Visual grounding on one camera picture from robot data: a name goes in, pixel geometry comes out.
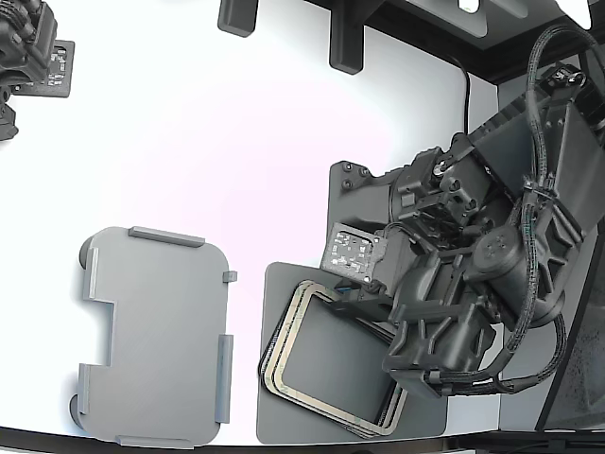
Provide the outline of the black idle gripper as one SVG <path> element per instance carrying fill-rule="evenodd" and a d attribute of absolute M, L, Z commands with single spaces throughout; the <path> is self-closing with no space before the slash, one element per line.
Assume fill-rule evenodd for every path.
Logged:
<path fill-rule="evenodd" d="M 46 85 L 58 23 L 45 1 L 1 1 L 1 86 L 26 96 L 51 96 Z M 16 112 L 0 108 L 0 141 L 19 132 Z"/>

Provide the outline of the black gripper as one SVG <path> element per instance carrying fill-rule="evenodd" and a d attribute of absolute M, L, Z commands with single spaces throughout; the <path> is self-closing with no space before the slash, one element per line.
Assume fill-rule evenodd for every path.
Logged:
<path fill-rule="evenodd" d="M 495 338 L 489 301 L 464 281 L 469 262 L 468 257 L 416 259 L 395 291 L 392 310 L 377 300 L 335 301 L 328 307 L 340 317 L 389 321 L 396 334 L 383 371 L 409 393 L 447 395 L 437 376 L 477 371 Z M 378 285 L 340 281 L 335 290 L 346 299 L 371 299 Z"/>

